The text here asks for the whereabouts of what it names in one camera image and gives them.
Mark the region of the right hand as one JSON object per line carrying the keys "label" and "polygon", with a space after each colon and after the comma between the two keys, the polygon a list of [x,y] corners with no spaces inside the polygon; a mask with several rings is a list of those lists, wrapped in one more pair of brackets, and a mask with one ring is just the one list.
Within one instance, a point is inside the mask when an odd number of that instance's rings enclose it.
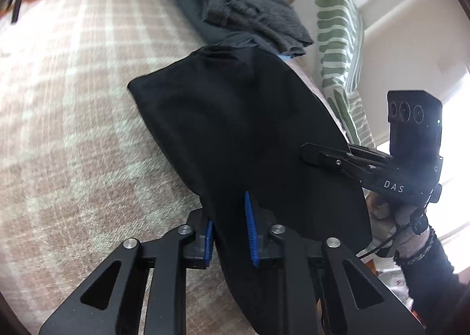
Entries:
{"label": "right hand", "polygon": [[400,258],[412,257],[424,248],[429,239],[429,227],[417,235],[409,226],[415,207],[401,203],[396,205],[376,192],[369,192],[366,205],[370,216],[372,248],[386,241],[397,231],[400,233],[392,243]]}

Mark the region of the right forearm black sleeve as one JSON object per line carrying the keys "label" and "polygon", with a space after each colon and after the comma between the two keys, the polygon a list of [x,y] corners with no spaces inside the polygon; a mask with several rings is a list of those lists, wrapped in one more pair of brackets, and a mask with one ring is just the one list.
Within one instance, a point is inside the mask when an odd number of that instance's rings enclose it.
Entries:
{"label": "right forearm black sleeve", "polygon": [[424,248],[407,259],[396,252],[394,261],[404,274],[412,311],[427,334],[469,333],[469,284],[454,273],[432,228]]}

